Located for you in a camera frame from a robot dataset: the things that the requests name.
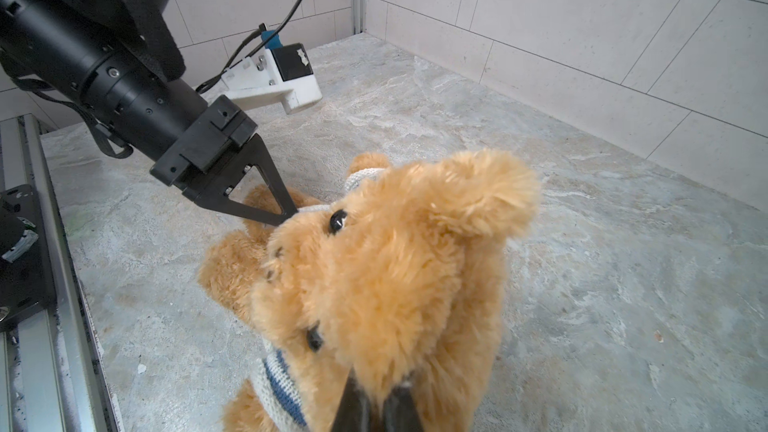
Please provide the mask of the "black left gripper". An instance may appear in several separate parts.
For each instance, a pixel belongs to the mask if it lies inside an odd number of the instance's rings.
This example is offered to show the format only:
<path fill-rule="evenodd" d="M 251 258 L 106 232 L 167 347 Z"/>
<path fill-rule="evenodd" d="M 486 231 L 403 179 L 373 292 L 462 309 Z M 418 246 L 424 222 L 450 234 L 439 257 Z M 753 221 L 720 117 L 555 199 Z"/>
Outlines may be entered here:
<path fill-rule="evenodd" d="M 106 155 L 213 212 L 278 226 L 298 212 L 256 124 L 227 98 L 165 82 L 107 28 L 60 0 L 1 0 L 1 65 L 15 85 L 74 110 Z"/>

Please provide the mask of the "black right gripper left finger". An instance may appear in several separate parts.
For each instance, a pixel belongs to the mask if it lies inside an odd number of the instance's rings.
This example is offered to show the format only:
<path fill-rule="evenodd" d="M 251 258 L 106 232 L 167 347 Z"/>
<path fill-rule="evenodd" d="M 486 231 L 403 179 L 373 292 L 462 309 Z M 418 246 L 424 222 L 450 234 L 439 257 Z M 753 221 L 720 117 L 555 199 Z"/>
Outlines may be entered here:
<path fill-rule="evenodd" d="M 381 432 L 381 418 L 373 402 L 351 371 L 332 423 L 331 432 Z"/>

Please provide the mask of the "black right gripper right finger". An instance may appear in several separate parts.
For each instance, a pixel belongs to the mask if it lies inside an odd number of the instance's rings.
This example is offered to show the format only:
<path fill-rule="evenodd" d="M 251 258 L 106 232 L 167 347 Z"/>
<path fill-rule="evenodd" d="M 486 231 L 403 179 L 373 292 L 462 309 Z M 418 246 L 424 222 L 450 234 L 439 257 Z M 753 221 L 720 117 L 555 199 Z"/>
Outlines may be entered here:
<path fill-rule="evenodd" d="M 383 426 L 386 432 L 423 432 L 409 386 L 395 387 L 383 404 Z"/>

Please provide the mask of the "blue white striped knit sweater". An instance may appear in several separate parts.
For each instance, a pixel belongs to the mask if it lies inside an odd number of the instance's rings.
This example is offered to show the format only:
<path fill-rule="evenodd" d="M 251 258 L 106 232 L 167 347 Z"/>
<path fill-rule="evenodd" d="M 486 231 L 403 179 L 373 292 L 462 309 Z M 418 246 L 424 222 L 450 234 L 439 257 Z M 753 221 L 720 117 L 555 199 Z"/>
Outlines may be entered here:
<path fill-rule="evenodd" d="M 389 166 L 389 160 L 382 154 L 358 155 L 348 169 L 344 191 L 348 193 L 364 180 L 375 179 Z M 333 236 L 345 225 L 346 212 L 336 210 L 330 204 L 319 203 L 312 197 L 295 198 L 293 202 L 301 213 L 327 215 L 320 224 L 322 233 Z M 264 345 L 268 354 L 257 363 L 249 377 L 253 390 L 278 430 L 306 431 L 308 425 L 298 376 L 287 362 L 287 353 L 283 347 L 276 347 L 269 341 L 265 341 Z"/>

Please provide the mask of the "tan plush teddy bear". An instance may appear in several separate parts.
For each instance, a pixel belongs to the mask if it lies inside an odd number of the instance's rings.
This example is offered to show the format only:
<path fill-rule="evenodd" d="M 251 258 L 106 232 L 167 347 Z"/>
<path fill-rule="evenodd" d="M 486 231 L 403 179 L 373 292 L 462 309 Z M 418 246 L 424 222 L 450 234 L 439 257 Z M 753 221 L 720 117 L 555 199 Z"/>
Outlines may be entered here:
<path fill-rule="evenodd" d="M 390 163 L 329 203 L 346 212 L 335 235 L 320 231 L 324 213 L 247 222 L 209 249 L 198 281 L 285 349 L 306 431 L 330 431 L 351 371 L 382 425 L 390 392 L 409 386 L 424 431 L 468 431 L 502 340 L 506 243 L 539 202 L 536 173 L 506 151 Z M 267 354 L 226 406 L 225 430 L 280 431 L 249 380 Z"/>

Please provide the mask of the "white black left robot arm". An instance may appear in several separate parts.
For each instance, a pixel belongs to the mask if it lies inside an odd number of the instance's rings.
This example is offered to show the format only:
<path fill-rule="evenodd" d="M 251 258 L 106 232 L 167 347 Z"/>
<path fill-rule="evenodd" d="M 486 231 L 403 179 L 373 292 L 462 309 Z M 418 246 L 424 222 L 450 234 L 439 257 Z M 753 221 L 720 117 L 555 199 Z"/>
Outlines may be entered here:
<path fill-rule="evenodd" d="M 1 0 L 1 65 L 21 90 L 75 111 L 107 156 L 141 152 L 197 206 L 279 225 L 296 205 L 248 110 L 300 109 L 319 94 L 270 53 L 205 94 L 163 19 L 169 0 Z"/>

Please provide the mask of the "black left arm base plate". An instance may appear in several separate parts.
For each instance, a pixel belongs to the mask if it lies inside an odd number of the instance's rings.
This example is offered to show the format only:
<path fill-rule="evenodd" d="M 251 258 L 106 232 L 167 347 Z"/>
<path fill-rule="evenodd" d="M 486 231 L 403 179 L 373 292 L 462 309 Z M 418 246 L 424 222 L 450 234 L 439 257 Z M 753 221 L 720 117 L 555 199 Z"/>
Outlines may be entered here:
<path fill-rule="evenodd" d="M 54 304 L 55 286 L 37 190 L 1 193 L 1 330 Z"/>

